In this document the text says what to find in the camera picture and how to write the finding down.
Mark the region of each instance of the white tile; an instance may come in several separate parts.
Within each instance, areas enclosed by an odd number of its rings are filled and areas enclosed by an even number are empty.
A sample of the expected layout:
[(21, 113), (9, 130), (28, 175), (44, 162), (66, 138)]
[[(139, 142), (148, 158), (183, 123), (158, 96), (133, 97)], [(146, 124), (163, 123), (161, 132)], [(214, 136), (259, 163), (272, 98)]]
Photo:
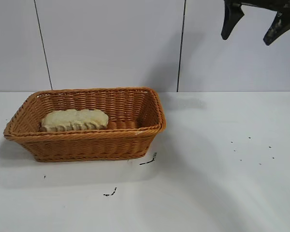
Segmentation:
[(0, 0), (0, 91), (50, 89), (33, 0)]
[(37, 0), (53, 87), (176, 91), (183, 0)]
[(275, 12), (246, 6), (224, 41), (223, 4), (187, 0), (179, 90), (290, 91), (290, 31), (266, 46)]

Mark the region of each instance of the tile grout line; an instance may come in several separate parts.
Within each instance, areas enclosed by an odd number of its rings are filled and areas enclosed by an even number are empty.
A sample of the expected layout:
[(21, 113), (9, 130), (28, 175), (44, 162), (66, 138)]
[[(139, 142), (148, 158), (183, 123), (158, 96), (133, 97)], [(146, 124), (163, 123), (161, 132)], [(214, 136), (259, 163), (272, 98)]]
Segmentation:
[(39, 15), (38, 15), (37, 3), (36, 3), (35, 0), (33, 0), (33, 2), (34, 2), (35, 13), (36, 13), (37, 19), (38, 19), (38, 26), (39, 26), (40, 37), (41, 37), (41, 41), (42, 41), (42, 47), (43, 47), (43, 52), (44, 52), (44, 57), (45, 57), (45, 62), (46, 62), (46, 68), (47, 68), (47, 73), (48, 73), (49, 84), (50, 84), (50, 88), (53, 90), (53, 85), (52, 85), (52, 80), (50, 78), (48, 62), (47, 62), (45, 46), (44, 46), (44, 40), (43, 40), (43, 36), (42, 36), (41, 25), (40, 25), (40, 20), (39, 20)]
[(184, 29), (185, 29), (185, 17), (186, 17), (186, 3), (187, 0), (184, 0), (184, 12), (183, 12), (183, 24), (182, 24), (182, 34), (180, 39), (180, 52), (179, 52), (179, 63), (178, 63), (178, 75), (177, 75), (177, 90), (179, 89), (179, 76), (180, 76), (180, 68), (182, 62), (182, 51), (183, 51), (183, 39), (184, 39)]

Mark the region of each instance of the crumb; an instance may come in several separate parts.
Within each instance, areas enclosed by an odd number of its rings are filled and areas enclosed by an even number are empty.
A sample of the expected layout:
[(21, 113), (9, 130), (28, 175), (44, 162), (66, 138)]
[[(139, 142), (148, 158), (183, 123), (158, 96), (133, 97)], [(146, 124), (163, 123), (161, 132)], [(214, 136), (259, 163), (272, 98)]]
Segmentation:
[(155, 161), (156, 155), (157, 155), (157, 153), (155, 152), (154, 155), (153, 155), (153, 159), (151, 161), (148, 161), (146, 163), (140, 163), (140, 165), (148, 164), (148, 163), (151, 163), (151, 162)]
[(103, 196), (105, 196), (105, 197), (108, 197), (108, 196), (113, 196), (113, 195), (114, 195), (114, 193), (116, 192), (116, 190), (117, 190), (117, 187), (114, 189), (114, 192), (113, 192), (112, 194), (103, 194)]

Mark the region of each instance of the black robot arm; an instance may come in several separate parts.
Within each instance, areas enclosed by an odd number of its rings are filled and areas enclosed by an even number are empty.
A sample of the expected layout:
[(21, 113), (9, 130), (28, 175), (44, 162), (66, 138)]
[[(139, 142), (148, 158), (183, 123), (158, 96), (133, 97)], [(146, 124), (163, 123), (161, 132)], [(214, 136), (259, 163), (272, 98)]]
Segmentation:
[(225, 17), (221, 36), (228, 39), (237, 22), (244, 16), (242, 5), (265, 8), (276, 11), (276, 17), (267, 31), (264, 42), (270, 45), (279, 36), (290, 30), (290, 0), (224, 0)]

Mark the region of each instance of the basket rim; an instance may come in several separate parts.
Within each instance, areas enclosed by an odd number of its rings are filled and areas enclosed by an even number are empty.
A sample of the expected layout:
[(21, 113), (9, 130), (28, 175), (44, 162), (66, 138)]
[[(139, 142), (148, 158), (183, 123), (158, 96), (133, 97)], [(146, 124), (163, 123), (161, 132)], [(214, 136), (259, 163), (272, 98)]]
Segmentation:
[[(22, 112), (23, 108), (32, 99), (41, 94), (64, 94), (64, 93), (86, 93), (86, 92), (112, 92), (112, 91), (125, 91), (125, 90), (141, 90), (151, 92), (154, 96), (156, 107), (159, 111), (159, 123), (151, 127), (142, 127), (137, 129), (111, 129), (111, 130), (72, 130), (72, 131), (59, 131), (59, 132), (26, 132), (15, 133), (11, 131), (12, 125), (18, 121), (17, 116)], [(61, 89), (61, 90), (45, 90), (38, 91), (31, 94), (25, 102), (20, 106), (11, 120), (7, 123), (3, 132), (4, 137), (8, 140), (66, 140), (66, 139), (81, 139), (81, 138), (109, 138), (110, 133), (112, 137), (134, 137), (137, 135), (150, 136), (157, 134), (166, 128), (166, 119), (164, 116), (163, 108), (158, 96), (158, 93), (148, 87), (117, 87), (117, 88), (90, 88), (90, 89)]]

